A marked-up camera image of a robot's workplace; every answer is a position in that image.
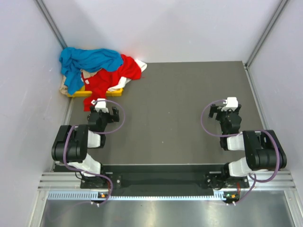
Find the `blue t shirt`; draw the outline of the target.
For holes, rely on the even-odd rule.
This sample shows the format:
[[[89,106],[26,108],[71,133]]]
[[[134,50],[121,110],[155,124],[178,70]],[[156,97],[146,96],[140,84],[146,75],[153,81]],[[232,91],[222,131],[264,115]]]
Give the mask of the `blue t shirt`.
[[[61,73],[66,77],[64,85],[69,95],[73,95],[84,86],[81,70],[93,73],[101,69],[114,72],[123,65],[121,54],[109,49],[83,50],[67,47],[62,50],[59,62]]]

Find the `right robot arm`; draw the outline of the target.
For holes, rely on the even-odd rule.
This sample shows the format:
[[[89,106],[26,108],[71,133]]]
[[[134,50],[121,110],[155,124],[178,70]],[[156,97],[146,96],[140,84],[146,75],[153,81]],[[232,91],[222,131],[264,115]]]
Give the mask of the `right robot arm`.
[[[273,130],[240,131],[242,118],[239,116],[240,104],[228,106],[211,103],[208,105],[209,118],[215,118],[221,127],[220,146],[225,151],[244,151],[245,156],[237,161],[226,163],[221,173],[208,180],[215,189],[239,186],[240,182],[256,172],[273,171],[272,180],[280,169],[287,165],[286,154]]]

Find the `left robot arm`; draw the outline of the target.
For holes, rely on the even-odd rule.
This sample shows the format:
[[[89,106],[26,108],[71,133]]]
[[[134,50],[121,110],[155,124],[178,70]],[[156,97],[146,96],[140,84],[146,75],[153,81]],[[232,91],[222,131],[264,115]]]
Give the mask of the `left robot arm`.
[[[110,188],[103,165],[88,154],[88,149],[103,148],[107,125],[119,121],[119,110],[115,106],[111,113],[107,108],[91,106],[86,124],[60,126],[52,146],[53,160],[76,169],[75,175],[83,188]]]

